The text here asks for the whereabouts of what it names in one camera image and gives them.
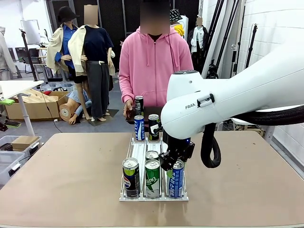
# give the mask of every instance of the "can rack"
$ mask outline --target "can rack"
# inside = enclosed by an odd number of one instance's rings
[[[145,137],[144,141],[137,141],[134,136],[130,139],[129,149],[126,158],[136,158],[139,163],[139,174],[140,174],[140,184],[141,191],[138,198],[129,199],[126,197],[126,190],[124,187],[124,175],[122,175],[121,182],[121,192],[119,201],[128,201],[128,202],[139,202],[139,201],[189,201],[187,188],[186,188],[186,177],[184,172],[183,179],[183,187],[181,197],[174,199],[169,197],[169,193],[167,192],[167,172],[161,168],[160,175],[160,197],[156,199],[147,198],[145,192],[145,183],[146,183],[146,173],[145,173],[145,155],[147,151],[157,151],[158,154],[162,153],[162,151],[166,151],[168,149],[168,145],[162,141],[162,137],[157,142],[151,142],[148,140],[148,137]]]

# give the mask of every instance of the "blue can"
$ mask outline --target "blue can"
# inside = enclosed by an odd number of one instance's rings
[[[143,141],[145,139],[144,135],[144,118],[142,115],[137,115],[134,117],[135,126],[135,137],[138,141]]]
[[[177,160],[172,170],[167,171],[167,191],[170,198],[182,197],[182,185],[184,180],[184,162]]]

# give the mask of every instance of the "mannequin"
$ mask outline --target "mannequin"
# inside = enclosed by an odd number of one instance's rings
[[[203,18],[197,18],[196,27],[188,35],[188,44],[191,49],[191,57],[194,70],[202,73],[203,50],[207,41],[207,29],[203,26]]]
[[[109,68],[113,68],[112,41],[104,28],[98,27],[98,7],[85,5],[85,24],[69,41],[68,47],[75,66],[76,75],[88,75],[92,98],[92,116],[106,121],[104,116],[109,104]]]
[[[16,67],[10,56],[8,46],[4,38],[5,28],[0,27],[0,80],[10,80],[10,72],[16,74]]]
[[[92,106],[91,100],[89,100],[86,92],[84,91],[84,97],[85,97],[85,108],[88,109]],[[77,118],[81,118],[81,113],[83,111],[83,107],[80,104],[80,100],[78,97],[78,92],[73,91],[67,95],[68,101],[65,104],[62,104],[59,107],[60,110],[60,117],[64,121],[69,122],[70,125],[73,125],[76,123]]]
[[[58,21],[62,23],[58,28],[49,43],[47,49],[47,66],[54,71],[62,68],[68,71],[75,82],[79,101],[84,107],[84,115],[86,120],[90,120],[90,115],[86,110],[86,102],[83,90],[87,92],[90,97],[89,84],[86,74],[76,77],[75,67],[72,62],[71,55],[68,50],[68,42],[72,35],[77,31],[78,27],[72,24],[72,20],[79,17],[68,6],[61,7],[58,12]]]

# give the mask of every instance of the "soda can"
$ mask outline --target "soda can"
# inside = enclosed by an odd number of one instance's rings
[[[146,161],[152,160],[152,159],[159,160],[157,151],[147,151],[146,152]]]
[[[154,129],[159,128],[160,118],[157,114],[149,115],[149,140],[157,141],[160,139],[160,133],[154,133]]]
[[[172,170],[167,171],[167,192],[170,198],[182,197],[184,162],[177,160]]]
[[[150,199],[160,196],[161,189],[161,165],[158,160],[148,160],[145,163],[146,169],[146,194]]]
[[[135,97],[135,115],[143,116],[143,96]]]
[[[138,141],[143,141],[145,139],[144,135],[144,118],[142,115],[137,115],[134,117],[134,127],[135,127],[135,137]]]
[[[123,180],[127,198],[138,198],[141,191],[139,165],[135,158],[123,161]]]

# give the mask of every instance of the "can lid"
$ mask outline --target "can lid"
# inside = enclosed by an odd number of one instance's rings
[[[181,160],[177,160],[176,163],[173,166],[174,169],[180,170],[184,168],[184,163]]]
[[[138,165],[136,158],[127,158],[123,161],[123,167],[127,169],[135,168]]]
[[[147,151],[146,158],[150,158],[150,159],[158,158],[158,152],[157,151]]]
[[[157,114],[149,115],[149,120],[158,120],[160,117]]]
[[[135,120],[142,120],[144,117],[142,115],[137,115],[134,117]]]
[[[158,160],[148,160],[146,161],[145,167],[149,170],[155,170],[158,169],[160,167],[160,162]]]

